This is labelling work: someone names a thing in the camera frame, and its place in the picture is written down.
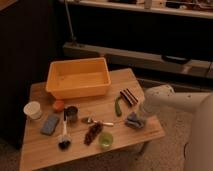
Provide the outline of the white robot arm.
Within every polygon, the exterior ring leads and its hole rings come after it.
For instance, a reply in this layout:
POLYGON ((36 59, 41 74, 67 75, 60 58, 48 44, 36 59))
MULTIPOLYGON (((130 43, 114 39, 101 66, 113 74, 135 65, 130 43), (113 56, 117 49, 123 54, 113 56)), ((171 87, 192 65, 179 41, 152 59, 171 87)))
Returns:
POLYGON ((213 92, 176 92, 168 84, 148 88, 139 110, 156 114, 164 106, 192 115, 184 171, 213 171, 213 92))

